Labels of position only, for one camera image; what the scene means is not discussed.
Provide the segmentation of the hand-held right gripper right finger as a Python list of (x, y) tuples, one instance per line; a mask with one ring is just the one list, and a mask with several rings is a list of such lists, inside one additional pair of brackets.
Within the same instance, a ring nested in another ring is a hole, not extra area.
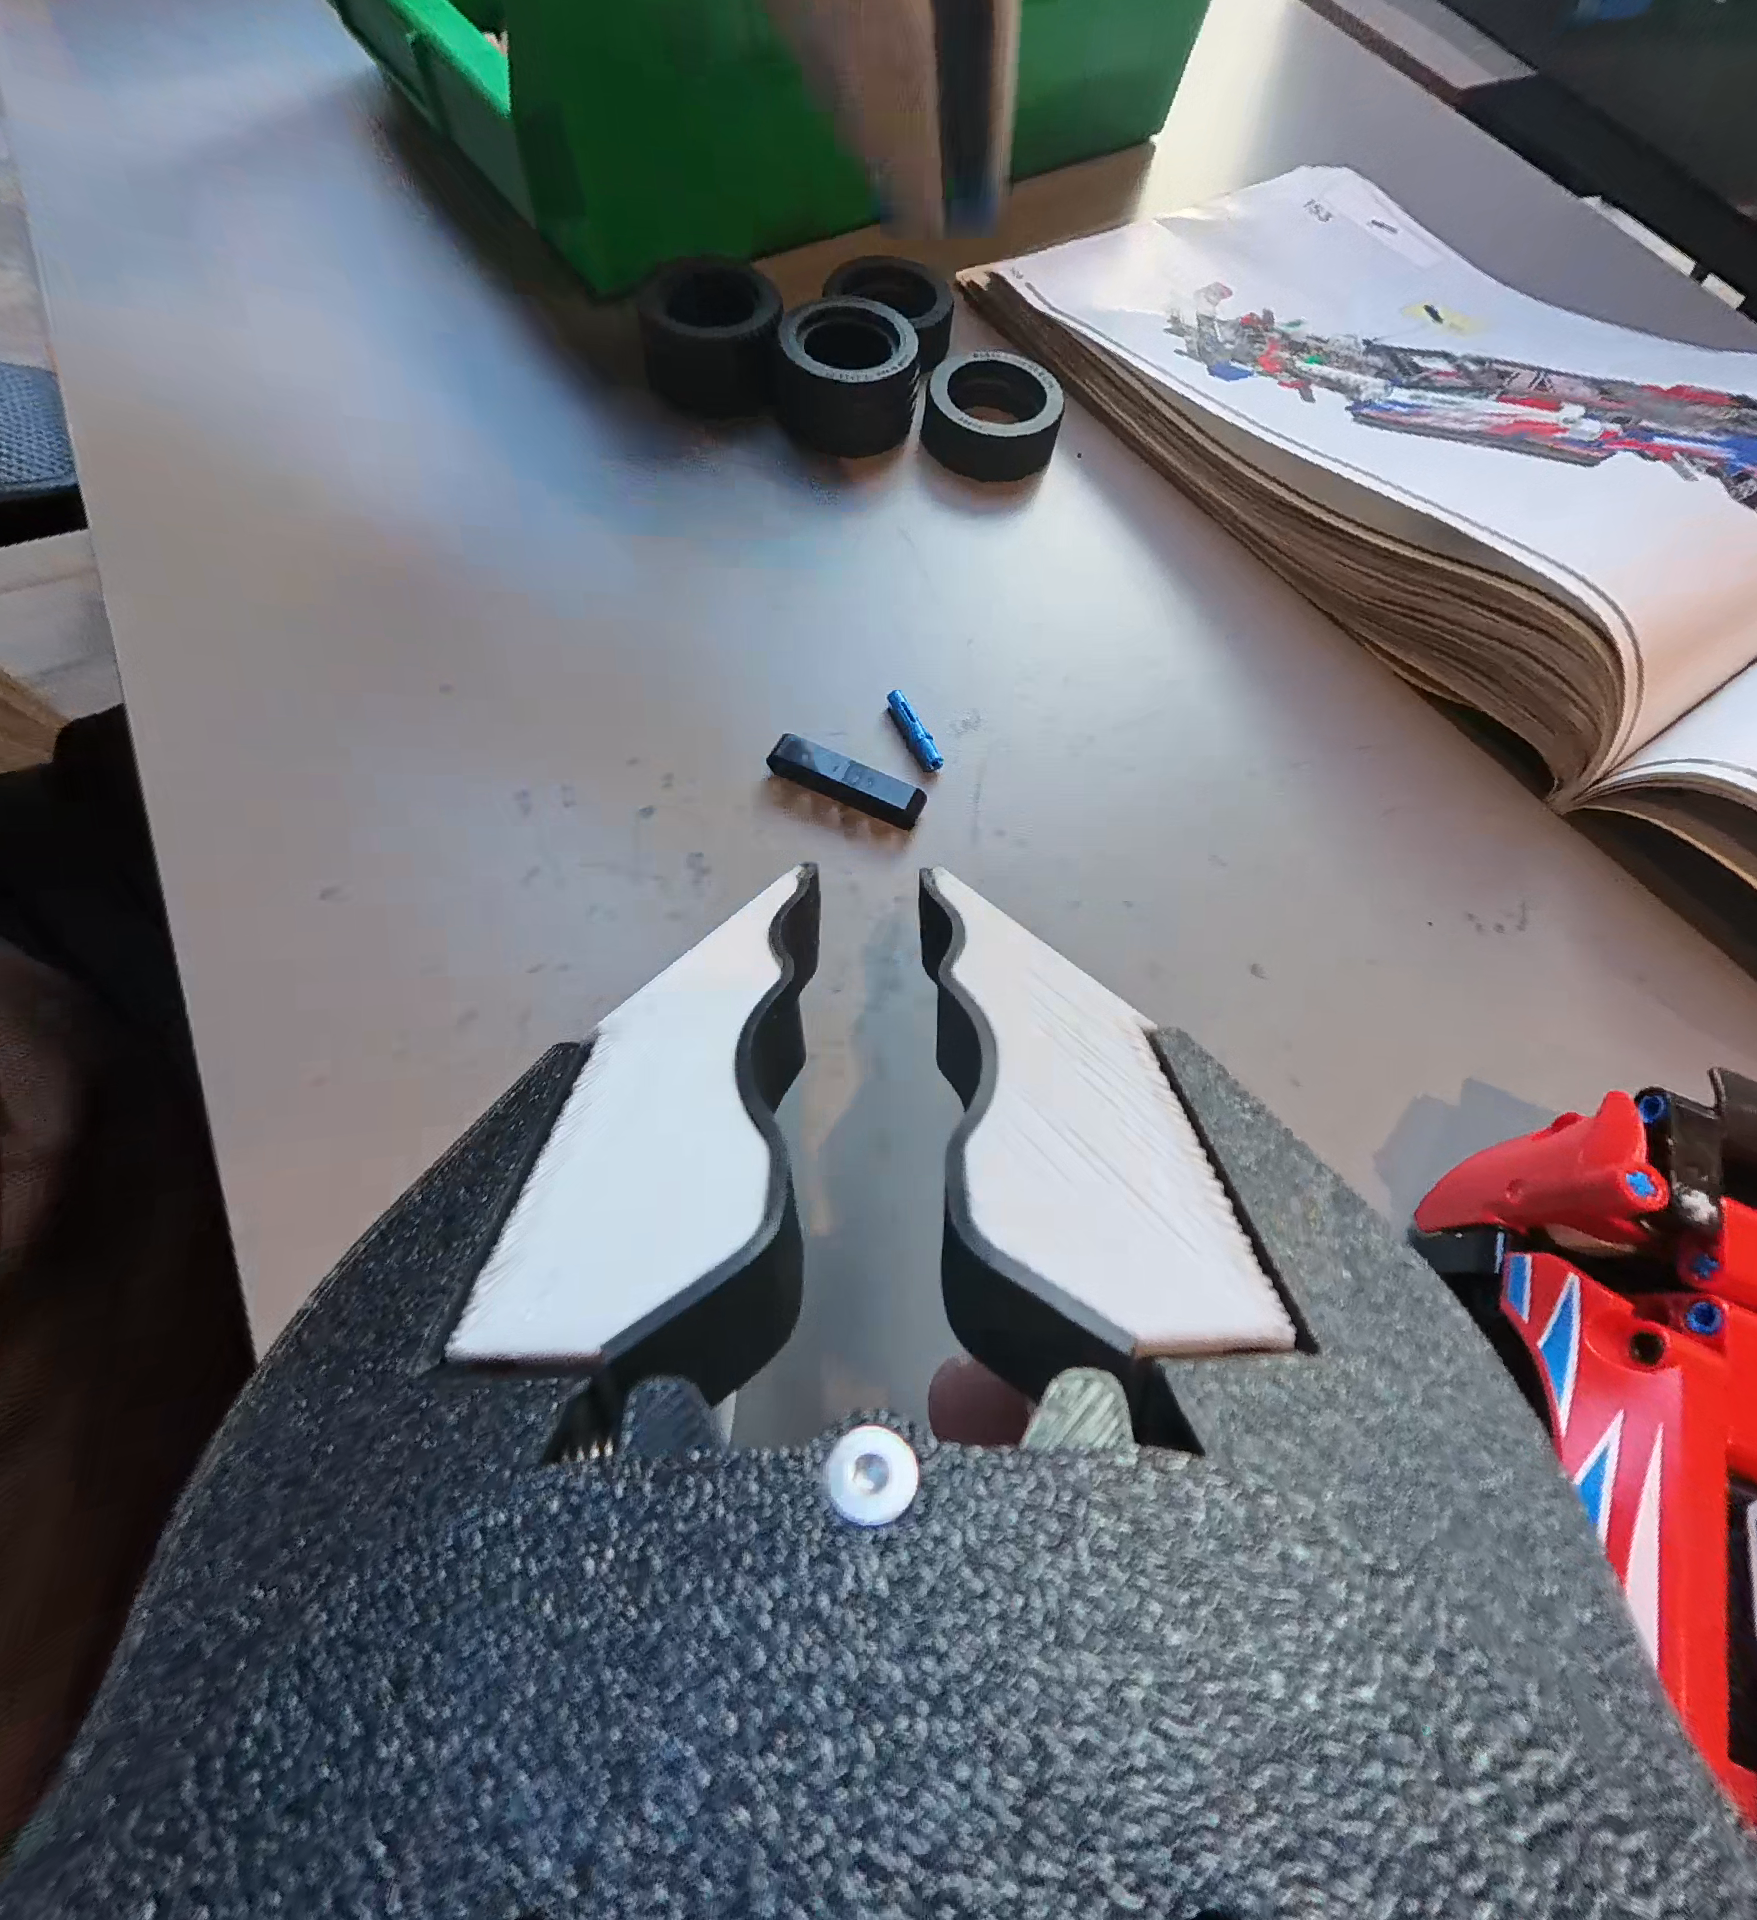
[(943, 1160), (941, 1295), (966, 1356), (1040, 1402), (1092, 1369), (1146, 1399), (1165, 1364), (1298, 1352), (1158, 1025), (947, 868), (919, 880)]

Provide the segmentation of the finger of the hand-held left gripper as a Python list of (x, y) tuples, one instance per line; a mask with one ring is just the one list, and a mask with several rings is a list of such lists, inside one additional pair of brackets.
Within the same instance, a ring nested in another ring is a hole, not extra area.
[[(1011, 174), (1021, 55), (1021, 2), (952, 4), (952, 171)], [(952, 226), (955, 231), (986, 231)]]
[(812, 99), (862, 164), (881, 221), (945, 231), (938, 40), (931, 2), (772, 2)]

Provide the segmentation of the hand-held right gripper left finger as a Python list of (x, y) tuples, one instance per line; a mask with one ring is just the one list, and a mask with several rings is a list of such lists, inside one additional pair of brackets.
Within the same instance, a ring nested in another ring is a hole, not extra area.
[(722, 1404), (796, 1330), (802, 1229), (777, 1110), (805, 1063), (819, 872), (796, 865), (612, 1010), (569, 1071), (446, 1362)]

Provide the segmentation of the green plastic bin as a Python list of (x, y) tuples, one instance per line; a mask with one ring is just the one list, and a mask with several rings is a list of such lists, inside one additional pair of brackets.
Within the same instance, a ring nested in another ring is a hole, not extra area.
[[(932, 5), (947, 197), (952, 4)], [(884, 226), (770, 4), (341, 2), (334, 11), (441, 143), (598, 294), (623, 294), (680, 256), (758, 257)], [(1024, 4), (1007, 192), (1151, 140), (1204, 11)]]

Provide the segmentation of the black toy beam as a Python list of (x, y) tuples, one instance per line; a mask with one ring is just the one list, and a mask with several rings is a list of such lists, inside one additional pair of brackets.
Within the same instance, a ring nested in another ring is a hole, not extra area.
[(927, 791), (916, 783), (885, 775), (797, 732), (781, 734), (767, 757), (767, 770), (890, 828), (914, 828), (928, 802)]

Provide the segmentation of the toy brick race car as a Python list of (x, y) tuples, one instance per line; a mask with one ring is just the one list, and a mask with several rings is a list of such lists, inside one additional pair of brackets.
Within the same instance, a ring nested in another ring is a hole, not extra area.
[(1544, 1426), (1658, 1680), (1757, 1827), (1757, 1079), (1488, 1146), (1412, 1249)]

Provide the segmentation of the grey desk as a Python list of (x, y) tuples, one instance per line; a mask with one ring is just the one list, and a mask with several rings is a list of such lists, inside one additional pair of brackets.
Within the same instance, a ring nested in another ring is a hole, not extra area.
[[(325, 4), (0, 4), (0, 89), (258, 1344), (804, 859), (805, 1293), (747, 1443), (919, 1419), (955, 1352), (927, 862), (1396, 1224), (1602, 1091), (1757, 1076), (1749, 972), (1082, 410), (1014, 489), (659, 410)], [(770, 776), (786, 732), (916, 827)]]

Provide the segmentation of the open instruction booklet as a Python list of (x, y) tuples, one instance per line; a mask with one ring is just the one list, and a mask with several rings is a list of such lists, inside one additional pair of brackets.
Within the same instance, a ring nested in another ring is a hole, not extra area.
[(1757, 976), (1757, 351), (1519, 292), (1341, 165), (957, 284)]

